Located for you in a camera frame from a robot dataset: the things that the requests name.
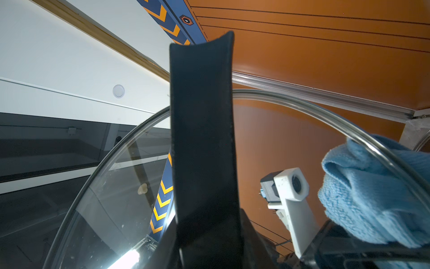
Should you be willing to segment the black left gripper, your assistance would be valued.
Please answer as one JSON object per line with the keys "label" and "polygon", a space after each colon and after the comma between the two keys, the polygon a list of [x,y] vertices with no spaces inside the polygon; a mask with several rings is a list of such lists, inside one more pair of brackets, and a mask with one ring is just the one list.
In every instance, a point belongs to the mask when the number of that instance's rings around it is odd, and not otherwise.
{"label": "black left gripper", "polygon": [[430,245],[372,244],[327,221],[301,255],[303,269],[428,269]]}

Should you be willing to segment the glass lid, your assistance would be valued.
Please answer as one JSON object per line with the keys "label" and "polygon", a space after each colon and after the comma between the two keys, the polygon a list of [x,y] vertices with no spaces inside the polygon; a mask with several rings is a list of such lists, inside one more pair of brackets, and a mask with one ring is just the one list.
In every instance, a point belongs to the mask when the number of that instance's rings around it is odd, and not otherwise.
{"label": "glass lid", "polygon": [[240,206],[235,99],[291,108],[334,128],[403,180],[430,213],[428,153],[296,97],[234,90],[233,47],[233,32],[170,46],[170,105],[126,135],[89,177],[46,269],[302,269],[294,247],[280,254]]}

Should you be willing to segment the light blue cloth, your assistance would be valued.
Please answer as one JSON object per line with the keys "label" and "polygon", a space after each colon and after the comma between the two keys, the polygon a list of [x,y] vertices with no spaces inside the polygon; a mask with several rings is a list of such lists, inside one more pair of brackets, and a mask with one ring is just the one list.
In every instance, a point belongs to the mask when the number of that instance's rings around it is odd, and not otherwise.
{"label": "light blue cloth", "polygon": [[367,266],[429,268],[430,214],[403,180],[351,139],[321,166],[326,216],[352,236]]}

